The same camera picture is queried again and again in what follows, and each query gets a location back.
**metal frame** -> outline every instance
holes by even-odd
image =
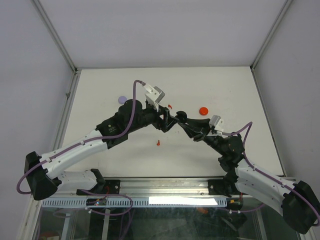
[[[41,4],[40,0],[31,0],[35,10],[38,12],[43,24],[45,25],[46,29],[50,33],[52,40],[56,44],[57,48],[59,49],[60,53],[62,54],[64,60],[67,62],[69,67],[71,68],[72,72],[75,74],[77,72],[77,68],[72,61],[68,51],[66,50],[65,45],[61,41],[55,27],[53,26],[52,22],[50,21],[46,10],[44,9],[43,5]]]
[[[252,73],[252,76],[253,76],[253,80],[254,80],[254,84],[255,84],[255,87],[257,89],[257,92],[258,92],[258,95],[259,95],[259,98],[260,98],[260,101],[261,101],[261,104],[262,104],[262,109],[263,109],[263,112],[264,112],[264,115],[265,115],[265,118],[266,118],[266,122],[268,124],[268,127],[269,127],[269,130],[270,130],[270,133],[271,133],[271,137],[272,137],[272,140],[273,140],[273,144],[274,144],[274,147],[275,147],[275,151],[276,151],[276,154],[278,156],[278,159],[280,161],[280,165],[281,165],[281,168],[282,168],[282,171],[283,171],[283,174],[284,176],[288,177],[288,174],[287,174],[287,171],[286,171],[286,168],[285,168],[285,164],[283,163],[281,157],[280,157],[280,154],[279,154],[279,150],[278,150],[278,147],[277,147],[277,144],[275,142],[275,138],[274,138],[274,133],[272,131],[272,128],[271,128],[271,125],[270,125],[270,121],[269,121],[269,116],[268,116],[268,111],[267,111],[267,107],[266,107],[266,104],[265,104],[265,101],[264,101],[264,98],[261,94],[261,90],[260,90],[260,87],[257,83],[257,78],[256,78],[256,75],[255,75],[255,69],[251,69],[251,73]]]
[[[65,135],[65,131],[66,131],[66,126],[69,120],[69,116],[71,113],[71,108],[72,108],[72,104],[74,101],[74,97],[75,97],[75,93],[76,93],[76,89],[77,89],[77,85],[78,85],[78,81],[79,81],[79,76],[81,74],[81,71],[77,71],[77,67],[75,66],[73,60],[71,59],[68,51],[66,50],[62,40],[60,39],[57,31],[55,30],[51,20],[49,19],[43,5],[41,4],[41,0],[31,0],[34,8],[36,9],[36,11],[38,12],[40,18],[43,21],[43,24],[45,25],[45,27],[47,28],[48,32],[50,33],[53,41],[55,42],[56,46],[58,47],[60,53],[62,54],[62,56],[64,57],[65,61],[67,62],[67,64],[69,65],[69,67],[71,68],[72,72],[73,72],[73,77],[72,77],[72,81],[70,83],[69,86],[69,91],[66,93],[66,100],[64,103],[64,108],[61,114],[61,121],[58,125],[57,131],[56,131],[56,138],[54,140],[52,149],[55,150],[59,147],[61,147],[62,143],[63,143],[63,138]],[[261,96],[261,91],[259,89],[259,86],[257,85],[257,81],[256,81],[256,77],[255,77],[255,68],[257,66],[257,64],[259,63],[259,60],[261,59],[262,55],[264,54],[264,52],[266,51],[270,41],[272,40],[272,38],[275,35],[275,32],[277,31],[278,26],[280,25],[281,21],[283,20],[285,14],[287,13],[289,7],[291,6],[293,0],[286,0],[282,9],[280,10],[278,16],[276,17],[276,20],[274,21],[264,43],[262,44],[256,58],[254,59],[252,65],[251,65],[251,70],[252,70],[252,75],[256,84],[256,88],[258,91],[258,94],[260,96],[260,100],[262,102],[262,106],[263,106],[263,110],[265,112],[265,116],[270,128],[270,124],[269,124],[269,118],[266,112],[266,108],[265,108],[265,104],[263,101],[263,98]],[[83,69],[94,69],[92,67],[83,67]],[[284,172],[285,175],[287,175],[286,170],[284,168],[284,165],[281,161],[281,159],[279,158],[280,163],[281,163],[281,167],[282,170]],[[170,178],[170,179],[166,179],[166,182],[169,183],[171,181],[171,185],[169,184],[167,187],[161,187],[160,185],[157,186],[157,183],[159,184],[161,181],[163,182],[164,179],[163,178],[123,178],[121,180],[121,189],[120,192],[124,193],[124,194],[129,194],[132,197],[143,197],[143,196],[148,196],[148,195],[163,195],[163,194],[167,194],[167,195],[172,195],[172,194],[176,194],[176,195],[184,195],[184,196],[197,196],[197,197],[208,197],[208,194],[206,191],[208,191],[208,185],[204,185],[204,182],[206,182],[208,180],[208,178]],[[70,197],[70,194],[57,194],[57,196],[60,197]],[[40,213],[40,204],[41,201],[35,201],[32,197],[29,200],[28,206],[27,206],[27,211],[26,214],[23,218],[23,222],[22,222],[22,227],[19,230],[19,233],[17,235],[17,239],[32,239],[32,236],[34,235],[34,230],[37,226],[37,219]],[[261,226],[261,224],[263,225],[263,223],[260,222],[259,217],[258,217],[258,225],[261,229],[261,227],[264,228],[264,226]],[[311,229],[306,235],[300,235],[301,240],[315,240],[315,234],[313,229]]]
[[[291,6],[291,4],[293,3],[293,1],[294,0],[286,0],[285,3],[283,4],[279,14],[275,18],[275,21],[274,21],[270,31],[267,34],[257,56],[255,57],[252,65],[251,65],[251,69],[255,69],[256,66],[258,65],[258,62],[260,61],[262,55],[264,54],[265,50],[267,49],[267,46],[269,45],[270,41],[272,40],[273,36],[275,35],[280,23],[284,19],[284,16],[286,15],[286,13],[287,13],[289,7]]]

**purple disc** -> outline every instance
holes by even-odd
[[[127,98],[125,96],[120,96],[118,98],[118,103],[124,104],[127,101]]]

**robotic arm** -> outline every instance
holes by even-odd
[[[98,152],[108,150],[128,139],[129,133],[153,125],[164,133],[175,124],[179,124],[195,142],[204,141],[221,154],[218,159],[222,169],[227,172],[223,178],[224,186],[220,193],[230,197],[230,192],[239,191],[253,196],[267,204],[284,217],[294,230],[305,234],[319,217],[320,203],[308,184],[298,184],[251,163],[245,153],[240,132],[224,133],[223,120],[214,115],[211,119],[190,119],[183,111],[177,116],[170,115],[168,108],[159,105],[165,96],[158,87],[136,80],[146,89],[146,108],[133,99],[120,106],[114,116],[96,126],[81,139],[58,150],[42,154],[31,152],[26,156],[24,176],[17,190],[22,194],[32,193],[35,200],[43,200],[55,192],[77,189],[89,190],[94,194],[104,193],[105,180],[98,169],[84,172],[65,171],[73,164]],[[26,178],[31,192],[22,192],[19,188]]]

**white wall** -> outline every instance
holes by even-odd
[[[40,0],[77,67],[249,66],[285,0]]]
[[[13,240],[25,156],[50,150],[72,75],[30,0],[2,1],[0,31],[0,238]]]
[[[320,199],[320,1],[294,1],[256,77],[288,174]]]

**small red object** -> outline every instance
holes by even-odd
[[[203,106],[203,107],[200,108],[199,113],[201,115],[205,116],[205,115],[207,115],[209,113],[209,110],[208,110],[208,108]]]

